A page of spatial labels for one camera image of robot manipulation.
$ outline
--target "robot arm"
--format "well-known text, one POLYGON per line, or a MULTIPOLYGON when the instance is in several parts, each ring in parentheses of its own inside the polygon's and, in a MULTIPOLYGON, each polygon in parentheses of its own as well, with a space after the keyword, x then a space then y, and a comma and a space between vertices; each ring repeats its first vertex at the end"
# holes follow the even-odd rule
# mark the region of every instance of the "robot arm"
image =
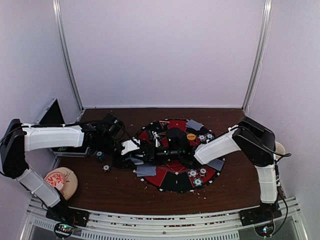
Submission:
POLYGON ((277 177, 275 156, 268 149, 275 150, 274 133, 244 117, 228 132, 207 144, 201 144, 195 150, 194 157, 201 164, 208 164, 216 159, 235 151, 243 151, 255 166, 258 174, 261 202, 274 204, 277 201, 277 177))
POLYGON ((14 119, 0 145, 3 172, 6 177, 19 181, 59 216, 70 216, 71 213, 65 214, 68 212, 66 208, 61 208, 63 196, 26 163, 25 152, 86 145, 112 156, 113 164, 119 168, 128 167, 128 155, 154 164, 180 159, 182 164, 192 168, 229 153, 243 151, 257 169, 261 206, 264 206, 262 214, 277 211, 277 168, 275 156, 270 151, 275 150, 275 135, 256 121, 244 117, 227 133, 198 147, 190 147, 186 133, 178 128, 167 130, 168 147, 137 139, 114 140, 121 129, 124 129, 124 124, 110 114, 96 123, 63 126, 22 124, 19 119, 14 119))

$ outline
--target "white wall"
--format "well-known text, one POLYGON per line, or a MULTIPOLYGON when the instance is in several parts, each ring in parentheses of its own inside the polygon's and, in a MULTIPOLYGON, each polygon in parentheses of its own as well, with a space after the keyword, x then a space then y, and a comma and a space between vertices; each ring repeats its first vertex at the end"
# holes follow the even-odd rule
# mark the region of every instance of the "white wall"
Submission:
POLYGON ((293 154, 281 182, 297 196, 312 240, 320 226, 320 1, 277 0, 249 116, 293 154))
MULTIPOLYGON (((0 136, 9 122, 33 123, 46 103, 57 97, 66 121, 79 114, 63 62, 52 1, 0 2, 0 136)), ((48 150, 26 155, 42 175, 54 156, 48 150)), ((0 176, 0 238, 18 237, 30 194, 0 176)))
POLYGON ((85 107, 241 107, 264 0, 64 0, 85 107))

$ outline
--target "round game board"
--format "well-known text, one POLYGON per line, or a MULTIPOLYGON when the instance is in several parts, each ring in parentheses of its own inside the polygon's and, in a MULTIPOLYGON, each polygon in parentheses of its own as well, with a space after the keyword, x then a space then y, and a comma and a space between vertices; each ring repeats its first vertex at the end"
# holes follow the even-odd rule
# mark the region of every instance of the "round game board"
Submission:
MULTIPOLYGON (((191 146, 198 146, 201 142, 206 142, 207 139, 211 140, 215 137, 211 130, 204 126, 199 130, 186 127, 187 122, 188 120, 181 119, 152 122, 139 130, 135 137, 149 142, 147 130, 150 130, 159 135, 163 146, 168 146, 166 131, 171 128, 179 128, 185 131, 191 146)), ((163 192, 185 193, 211 184, 220 175, 223 167, 224 162, 221 159, 217 159, 217 161, 219 161, 219 167, 216 167, 216 169, 214 165, 203 165, 199 169, 189 169, 184 167, 177 159, 172 159, 171 162, 156 167, 156 176, 144 176, 141 180, 163 192)))

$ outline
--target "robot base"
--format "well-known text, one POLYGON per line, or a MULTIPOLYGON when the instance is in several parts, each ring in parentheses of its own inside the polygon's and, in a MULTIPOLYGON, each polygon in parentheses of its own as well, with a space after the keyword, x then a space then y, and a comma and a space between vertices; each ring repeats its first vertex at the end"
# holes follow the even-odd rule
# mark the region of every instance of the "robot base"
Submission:
MULTIPOLYGON (((65 224, 68 224, 70 226, 79 226, 79 227, 87 226, 87 222, 89 219, 88 211, 68 208, 67 215, 70 217, 65 220, 65 224)), ((45 217, 48 219, 61 222, 61 219, 57 218, 55 215, 52 214, 52 211, 49 211, 49 210, 46 212, 45 217)))
POLYGON ((280 209, 266 210, 265 208, 258 206, 251 209, 242 210, 239 212, 242 226, 248 226, 252 224, 259 224, 282 216, 280 209))

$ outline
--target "wooden table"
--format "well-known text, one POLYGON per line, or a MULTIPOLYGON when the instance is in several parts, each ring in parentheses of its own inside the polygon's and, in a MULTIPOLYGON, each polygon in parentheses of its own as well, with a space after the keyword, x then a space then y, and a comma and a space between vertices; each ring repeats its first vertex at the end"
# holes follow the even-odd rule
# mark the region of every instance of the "wooden table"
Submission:
MULTIPOLYGON (((111 113, 134 135, 150 122, 161 119, 193 119, 217 136, 243 117, 240 109, 224 108, 122 108, 87 109, 81 120, 99 120, 111 113)), ((242 152, 225 157, 221 175, 209 186, 188 193, 160 192, 137 178, 130 169, 112 168, 105 173, 95 157, 63 157, 59 166, 74 171, 78 189, 68 201, 72 207, 122 214, 177 215, 220 212, 260 203, 257 172, 242 152)))

